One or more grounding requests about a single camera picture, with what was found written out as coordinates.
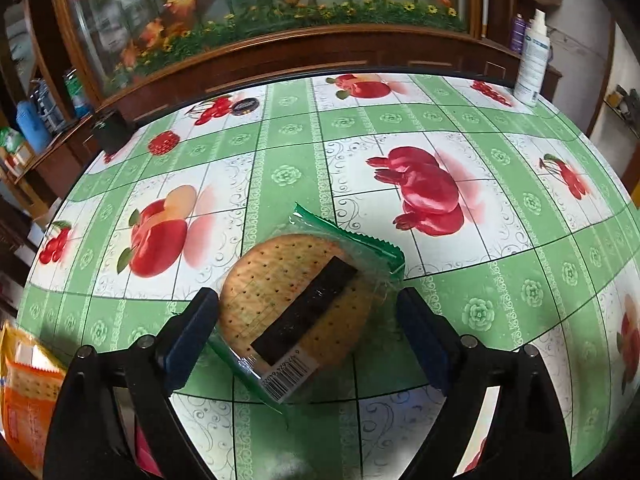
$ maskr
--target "screw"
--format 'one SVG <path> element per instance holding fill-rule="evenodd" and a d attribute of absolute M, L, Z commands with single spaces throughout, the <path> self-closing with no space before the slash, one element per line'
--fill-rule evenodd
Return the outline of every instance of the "screw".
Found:
<path fill-rule="evenodd" d="M 531 344 L 527 344 L 527 345 L 524 345 L 524 353 L 527 354 L 529 357 L 536 357 L 540 352 L 535 346 Z"/>
<path fill-rule="evenodd" d="M 466 348 L 475 348 L 476 346 L 478 346 L 478 339 L 476 339 L 472 335 L 463 335 L 460 338 L 460 342 L 462 343 L 462 346 Z"/>
<path fill-rule="evenodd" d="M 136 341 L 136 344 L 140 347 L 140 348 L 149 348 L 154 342 L 156 341 L 156 338 L 153 337 L 152 335 L 143 335 L 141 336 L 138 341 Z"/>
<path fill-rule="evenodd" d="M 94 353 L 94 347 L 92 347 L 91 345 L 84 345 L 78 349 L 78 351 L 76 352 L 76 355 L 79 358 L 84 359 L 85 357 L 89 357 L 93 353 Z"/>

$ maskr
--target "barcode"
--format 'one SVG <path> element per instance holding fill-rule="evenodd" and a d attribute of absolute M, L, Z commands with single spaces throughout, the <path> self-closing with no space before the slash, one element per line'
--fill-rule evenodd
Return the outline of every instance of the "barcode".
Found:
<path fill-rule="evenodd" d="M 260 380 L 264 390 L 276 402 L 282 402 L 290 396 L 316 370 L 318 364 L 300 348 L 294 347 L 289 351 L 273 370 Z"/>

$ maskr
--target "white bottle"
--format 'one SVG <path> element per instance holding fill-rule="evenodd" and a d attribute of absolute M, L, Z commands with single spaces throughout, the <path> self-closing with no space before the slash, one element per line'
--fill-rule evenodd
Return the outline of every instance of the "white bottle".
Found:
<path fill-rule="evenodd" d="M 545 13 L 536 9 L 536 16 L 524 34 L 518 78 L 513 89 L 514 97 L 528 106 L 535 106 L 538 102 L 549 61 L 550 44 L 546 36 Z"/>

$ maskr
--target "round cracker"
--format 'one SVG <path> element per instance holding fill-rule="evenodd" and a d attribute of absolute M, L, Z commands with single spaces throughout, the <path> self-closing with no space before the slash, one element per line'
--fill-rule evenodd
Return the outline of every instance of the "round cracker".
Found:
<path fill-rule="evenodd" d="M 240 357 L 258 372 L 269 366 L 251 344 L 337 256 L 340 245 L 307 234 L 281 235 L 253 247 L 229 271 L 220 293 L 219 329 Z M 373 287 L 359 272 L 299 341 L 322 366 L 339 364 L 356 344 L 373 301 Z"/>

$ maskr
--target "blue gripper pad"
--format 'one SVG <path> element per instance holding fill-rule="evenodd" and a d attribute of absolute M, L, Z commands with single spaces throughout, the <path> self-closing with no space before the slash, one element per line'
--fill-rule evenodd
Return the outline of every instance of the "blue gripper pad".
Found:
<path fill-rule="evenodd" d="M 218 294 L 201 288 L 181 316 L 189 316 L 184 329 L 164 359 L 167 392 L 183 388 L 218 321 Z"/>
<path fill-rule="evenodd" d="M 415 357 L 434 388 L 446 396 L 450 384 L 450 359 L 430 323 L 435 316 L 415 289 L 403 289 L 396 301 L 396 318 L 414 351 Z"/>

